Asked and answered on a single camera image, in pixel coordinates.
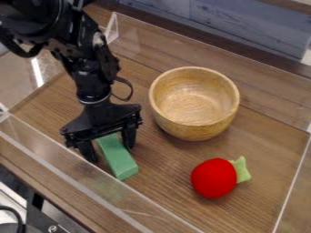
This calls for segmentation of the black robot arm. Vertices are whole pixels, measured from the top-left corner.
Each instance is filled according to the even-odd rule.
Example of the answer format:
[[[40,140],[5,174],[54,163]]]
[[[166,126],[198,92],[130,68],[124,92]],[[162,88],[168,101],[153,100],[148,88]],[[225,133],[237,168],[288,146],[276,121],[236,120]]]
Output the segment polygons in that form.
[[[110,101],[112,85],[121,78],[118,59],[113,56],[97,22],[84,11],[89,0],[0,0],[0,44],[10,53],[32,58],[46,50],[61,62],[74,81],[76,97],[84,106],[78,117],[60,129],[66,147],[84,159],[97,161],[92,141],[116,132],[126,148],[134,146],[141,124],[141,106]]]

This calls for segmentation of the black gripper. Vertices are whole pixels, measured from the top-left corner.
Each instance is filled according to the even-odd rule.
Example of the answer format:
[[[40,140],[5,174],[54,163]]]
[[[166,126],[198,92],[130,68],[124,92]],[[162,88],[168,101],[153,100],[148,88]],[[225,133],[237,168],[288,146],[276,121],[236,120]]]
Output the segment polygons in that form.
[[[118,105],[110,101],[85,105],[84,110],[60,129],[66,147],[77,147],[84,159],[97,163],[98,158],[90,140],[121,132],[122,145],[130,150],[136,143],[136,130],[141,124],[141,106]]]

